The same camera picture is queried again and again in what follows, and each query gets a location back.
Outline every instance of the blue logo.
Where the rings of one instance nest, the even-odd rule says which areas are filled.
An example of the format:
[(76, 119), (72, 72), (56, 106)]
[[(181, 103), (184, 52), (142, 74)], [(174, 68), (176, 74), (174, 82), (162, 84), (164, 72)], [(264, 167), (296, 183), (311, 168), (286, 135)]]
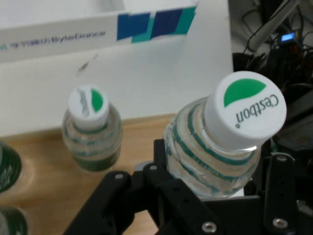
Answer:
[(0, 44), (0, 51), (7, 51), (8, 47), (6, 46), (5, 43), (3, 43), (2, 45)]

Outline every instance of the water bottle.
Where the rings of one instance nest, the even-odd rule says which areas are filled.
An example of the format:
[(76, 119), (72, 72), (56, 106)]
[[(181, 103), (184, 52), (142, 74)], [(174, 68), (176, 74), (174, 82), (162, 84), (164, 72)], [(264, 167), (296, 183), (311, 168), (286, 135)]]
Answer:
[(0, 206), (0, 235), (28, 235), (29, 228), (23, 213), (16, 208)]
[(224, 78), (184, 107), (164, 133), (168, 171), (201, 199), (229, 197), (250, 180), (262, 144), (286, 118), (278, 87), (254, 72)]
[(20, 178), (22, 162), (18, 153), (0, 142), (0, 193), (10, 189)]
[(75, 161), (84, 170), (108, 170), (119, 158), (121, 118), (97, 86), (82, 85), (70, 94), (62, 134)]

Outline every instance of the white bottle cap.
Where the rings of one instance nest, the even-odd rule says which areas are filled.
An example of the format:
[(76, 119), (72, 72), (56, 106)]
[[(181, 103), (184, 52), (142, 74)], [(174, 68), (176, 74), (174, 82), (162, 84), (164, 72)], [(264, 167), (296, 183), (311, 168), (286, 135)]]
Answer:
[(278, 87), (254, 72), (235, 72), (224, 78), (204, 108), (213, 141), (224, 149), (262, 145), (283, 126), (286, 103)]
[(83, 130), (91, 130), (105, 124), (110, 103), (106, 94), (97, 86), (76, 87), (69, 96), (68, 110), (74, 124)]

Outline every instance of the black mount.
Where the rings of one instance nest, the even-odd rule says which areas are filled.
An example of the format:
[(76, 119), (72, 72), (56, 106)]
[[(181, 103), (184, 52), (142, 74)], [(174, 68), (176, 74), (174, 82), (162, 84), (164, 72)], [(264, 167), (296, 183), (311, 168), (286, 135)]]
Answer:
[(245, 194), (259, 195), (202, 202), (166, 170), (164, 140), (155, 140), (154, 162), (132, 176), (108, 173), (64, 235), (121, 235), (144, 210), (157, 235), (312, 235), (313, 216), (297, 208), (294, 160), (275, 155), (256, 175)]

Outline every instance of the bolt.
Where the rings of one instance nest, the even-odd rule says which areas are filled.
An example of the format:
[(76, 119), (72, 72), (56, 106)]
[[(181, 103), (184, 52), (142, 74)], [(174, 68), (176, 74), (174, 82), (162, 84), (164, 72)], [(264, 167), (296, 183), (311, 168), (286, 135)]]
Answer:
[(114, 178), (117, 179), (117, 180), (122, 179), (123, 177), (124, 177), (123, 174), (116, 174), (114, 176)]
[(278, 229), (285, 229), (288, 227), (288, 222), (281, 218), (275, 218), (273, 219), (273, 225)]
[(279, 160), (281, 162), (285, 162), (287, 160), (287, 158), (284, 155), (279, 155), (279, 156), (277, 156), (277, 160)]
[(204, 222), (202, 224), (202, 230), (207, 234), (214, 234), (217, 230), (215, 223), (213, 222)]
[(156, 170), (156, 169), (157, 169), (157, 166), (156, 166), (156, 165), (151, 165), (151, 166), (149, 167), (149, 169), (150, 169), (150, 170)]

